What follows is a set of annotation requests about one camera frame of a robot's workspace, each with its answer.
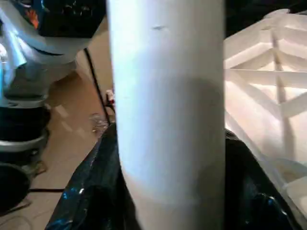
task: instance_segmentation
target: trash bag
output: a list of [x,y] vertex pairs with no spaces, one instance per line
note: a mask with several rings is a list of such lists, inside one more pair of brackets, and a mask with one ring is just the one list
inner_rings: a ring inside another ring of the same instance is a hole
[[124,182],[115,125],[76,169],[46,230],[123,230]]
[[[225,229],[301,230],[247,146],[230,131],[225,139]],[[46,230],[141,230],[121,174],[114,124],[76,169]]]

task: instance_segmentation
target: black cable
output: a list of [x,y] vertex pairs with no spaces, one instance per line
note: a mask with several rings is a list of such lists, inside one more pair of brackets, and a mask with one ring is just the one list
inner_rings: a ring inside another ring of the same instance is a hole
[[64,188],[32,188],[29,193],[63,193]]
[[87,48],[85,48],[84,52],[85,52],[88,64],[89,64],[91,72],[92,72],[92,77],[93,77],[94,85],[95,85],[95,88],[96,88],[96,91],[97,91],[97,94],[98,94],[98,97],[99,97],[102,109],[103,109],[103,111],[105,113],[106,121],[107,121],[108,125],[111,125],[110,117],[109,117],[109,114],[107,113],[106,105],[105,105],[104,99],[103,99],[102,94],[101,94],[101,90],[100,90],[98,82],[97,82],[97,76],[96,76],[96,73],[95,73],[95,69],[94,69],[94,66],[93,66],[93,62],[92,62],[89,50]]

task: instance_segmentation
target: white lattice structure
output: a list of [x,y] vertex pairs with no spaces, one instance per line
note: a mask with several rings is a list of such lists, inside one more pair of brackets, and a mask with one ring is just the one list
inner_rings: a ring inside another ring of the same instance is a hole
[[307,213],[307,16],[274,12],[224,46],[226,126]]

